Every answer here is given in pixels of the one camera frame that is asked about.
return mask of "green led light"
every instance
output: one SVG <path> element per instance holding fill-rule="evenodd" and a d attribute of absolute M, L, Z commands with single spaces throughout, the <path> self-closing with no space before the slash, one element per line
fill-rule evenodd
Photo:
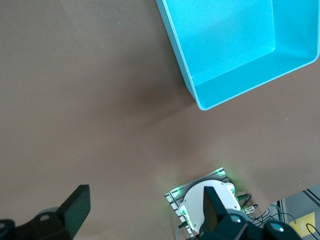
<path fill-rule="evenodd" d="M 173 196 L 174 198 L 176 198 L 176 197 L 179 195 L 179 193 L 180 193 L 180 188 L 177 187 L 177 188 L 175 189 L 175 191 L 173 190 L 172 192 L 174 192 L 174 193 L 172 193 L 172 196 Z"/>
<path fill-rule="evenodd" d="M 227 185 L 226 187 L 228 188 L 228 190 L 229 190 L 233 195 L 235 195 L 235 187 L 234 187 L 234 186 L 232 186 L 232 185 Z"/>
<path fill-rule="evenodd" d="M 218 175 L 220 175 L 220 176 L 226 175 L 226 172 L 223 170 L 223 168 L 217 169 L 217 170 L 215 170 L 215 171 L 216 171 L 216 173 L 217 173 Z"/>
<path fill-rule="evenodd" d="M 195 230 L 195 229 L 194 229 L 194 226 L 193 226 L 193 224 L 192 224 L 192 222 L 191 222 L 191 220 L 190 220 L 190 217 L 189 217 L 189 215 L 188 215 L 188 211 L 187 211 L 187 209 L 186 209 L 186 206 L 185 206 L 185 205 L 182 205 L 182 206 L 180 207 L 179 211 L 180 211 L 180 213 L 182 213 L 182 214 L 184 215 L 184 217 L 185 217 L 185 219 L 186 219 L 186 223 L 189 225 L 189 227 L 190 227 L 192 230 Z"/>

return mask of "yellow label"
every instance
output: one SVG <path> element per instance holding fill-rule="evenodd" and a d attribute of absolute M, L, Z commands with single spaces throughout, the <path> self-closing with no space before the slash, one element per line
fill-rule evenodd
<path fill-rule="evenodd" d="M 316 226 L 314 212 L 298 218 L 296 220 L 296 224 L 294 221 L 289 222 L 290 227 L 292 227 L 296 231 L 296 233 L 300 236 L 300 238 L 310 235 L 310 232 L 308 231 L 306 224 L 311 224 L 313 226 Z M 312 226 L 309 226 L 309 229 L 311 233 L 316 232 L 316 230 Z"/>

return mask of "screw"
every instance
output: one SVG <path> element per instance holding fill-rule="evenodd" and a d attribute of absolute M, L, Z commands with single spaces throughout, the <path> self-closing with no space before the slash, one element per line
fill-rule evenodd
<path fill-rule="evenodd" d="M 273 228 L 273 230 L 275 230 L 275 231 L 277 231 L 277 232 L 283 232 L 283 231 L 285 231 L 284 228 L 283 228 L 280 224 L 278 224 L 278 223 L 271 223 L 270 225 L 271 225 L 271 227 Z"/>
<path fill-rule="evenodd" d="M 234 222 L 234 223 L 241 223 L 241 219 L 240 217 L 238 217 L 237 215 L 231 215 L 231 220 Z"/>

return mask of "turquoise plastic bin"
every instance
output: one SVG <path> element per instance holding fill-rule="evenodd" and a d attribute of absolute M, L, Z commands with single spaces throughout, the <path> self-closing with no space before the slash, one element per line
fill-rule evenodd
<path fill-rule="evenodd" d="M 319 0 L 156 1 L 185 84 L 201 110 L 319 56 Z"/>

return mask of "brown table surface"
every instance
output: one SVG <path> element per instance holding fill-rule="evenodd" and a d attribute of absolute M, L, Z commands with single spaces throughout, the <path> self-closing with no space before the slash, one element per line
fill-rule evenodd
<path fill-rule="evenodd" d="M 320 183 L 319 61 L 201 111 L 154 0 L 8 0 L 0 23 L 1 218 L 90 184 L 76 239 L 174 239 L 163 195 L 217 168 L 260 211 Z"/>

